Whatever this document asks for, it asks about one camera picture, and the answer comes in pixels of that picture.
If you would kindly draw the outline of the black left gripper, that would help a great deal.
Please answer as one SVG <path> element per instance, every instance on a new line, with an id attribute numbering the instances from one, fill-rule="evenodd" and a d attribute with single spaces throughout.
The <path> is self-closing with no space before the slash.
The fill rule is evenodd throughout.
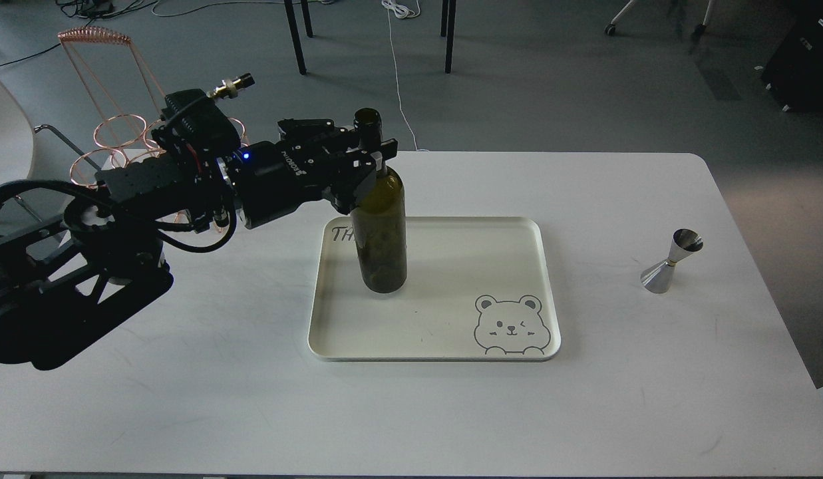
<path id="1" fill-rule="evenodd" d="M 382 138 L 380 118 L 354 118 L 353 126 L 328 118 L 289 118 L 278 121 L 278 128 L 279 142 L 240 148 L 225 161 L 248 230 L 317 200 L 350 214 L 375 188 L 384 160 L 398 155 L 398 142 Z"/>

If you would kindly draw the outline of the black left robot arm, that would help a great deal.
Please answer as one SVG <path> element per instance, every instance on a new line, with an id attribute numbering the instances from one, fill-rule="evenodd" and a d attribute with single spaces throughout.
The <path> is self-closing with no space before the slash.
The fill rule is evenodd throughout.
<path id="1" fill-rule="evenodd" d="M 155 158 L 96 173 L 94 187 L 12 181 L 10 197 L 47 189 L 71 197 L 61 214 L 0 237 L 0 363 L 61 367 L 168 291 L 164 245 L 208 253 L 239 224 L 253 230 L 328 200 L 349 214 L 377 187 L 398 142 L 365 107 L 353 126 L 283 119 L 277 142 L 243 146 L 217 107 L 253 84 L 249 73 L 208 92 L 168 94 L 152 131 Z"/>

